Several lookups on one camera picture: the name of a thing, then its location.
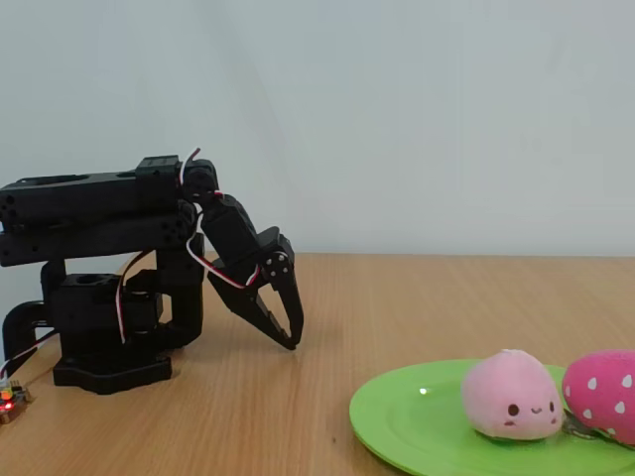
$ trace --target robotic arm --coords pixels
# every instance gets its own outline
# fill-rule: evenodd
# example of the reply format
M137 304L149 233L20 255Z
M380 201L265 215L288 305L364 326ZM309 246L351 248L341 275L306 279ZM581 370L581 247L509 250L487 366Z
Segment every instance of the robotic arm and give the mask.
M17 306L3 324L9 375L35 352L25 353L37 342L35 329L52 327L63 355L56 385L110 394L169 379L164 351L201 332L205 270L232 312L296 348L304 314L289 240L277 227L257 233L240 202L219 191L213 164L194 155L185 163L146 158L131 172L24 178L0 189L0 265L46 262L43 300ZM218 253L213 263L203 256L198 225ZM65 271L66 259L133 252L155 252L157 267L125 286L124 276ZM289 334L258 295L269 284ZM167 323L159 321L162 295L172 299Z

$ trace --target red and white wire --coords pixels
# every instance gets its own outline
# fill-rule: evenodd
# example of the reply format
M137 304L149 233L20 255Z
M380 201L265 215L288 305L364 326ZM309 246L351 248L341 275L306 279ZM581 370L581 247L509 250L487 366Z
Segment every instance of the red and white wire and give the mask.
M2 380L2 376L4 375L5 371L7 370L7 366L13 362L16 359L19 359L20 357L27 355L29 352L31 352L33 349L36 349L41 343L43 343L45 340L47 340L50 337L53 337L54 335L56 335L58 332L56 330L52 330L51 332L48 332L47 334L43 335L42 337L40 337L38 340L36 340L36 342L29 347L27 350L23 350L22 352L14 355L13 357L11 357L10 359L8 359L4 364L2 364L2 367L0 367L0 380Z
M196 157L199 152L200 152L200 147L196 147L193 151L191 151L190 155L188 156L188 159L184 161L183 164L181 165L181 171L179 172L180 185L183 185L184 179L186 177L186 165L188 164L189 161L193 161L194 157Z
M218 271L216 268L214 268L211 263L209 263L203 257L198 256L194 251L191 250L191 240L193 240L194 237L196 236L196 232L198 231L198 227L200 226L200 222L201 221L202 221L202 214L200 214L198 216L198 220L196 221L196 227L194 229L194 232L191 235L191 237L188 239L188 242L186 243L186 248L188 249L188 253L190 253L190 256L197 263L199 263L201 266L203 266L205 269L207 269L210 273L212 273L213 275L221 278L223 281L225 281L226 283L234 286L235 288L237 288L239 290L244 290L245 288L253 285L254 281L256 281L256 278L258 278L258 275L260 274L260 267L258 265L256 265L256 269L254 270L252 275L247 280L247 283L244 284L244 285L241 285L240 283L235 282L234 280L232 280L228 276L225 276L224 274L222 274L220 271Z
M121 308L121 289L123 288L123 274L119 279L117 285L117 293L115 293L115 305L117 306L117 322L119 323L119 336L121 337L121 343L126 343L126 331L123 326L123 309Z
M137 256L135 256L132 260L130 260L130 263L128 263L128 266L126 266L126 269L121 274L121 278L119 278L119 283L117 284L117 291L115 293L115 307L117 308L117 322L119 324L119 335L121 337L122 344L126 343L126 329L123 323L123 306L121 304L121 293L123 291L123 283L126 279L126 274L128 274L128 271L130 271L130 268L132 268L139 260L141 260L144 256L148 255L149 253L150 253L149 251L142 251Z

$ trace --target table surface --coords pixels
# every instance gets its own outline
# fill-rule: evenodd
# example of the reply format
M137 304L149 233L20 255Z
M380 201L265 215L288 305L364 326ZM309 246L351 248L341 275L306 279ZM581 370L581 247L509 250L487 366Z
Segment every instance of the table surface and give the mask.
M53 385L57 344L17 373L36 400L0 427L3 475L394 475L348 404L386 371L520 348L567 365L635 341L635 260L300 255L295 352L204 287L202 336L172 380L100 397ZM265 301L278 316L272 293Z

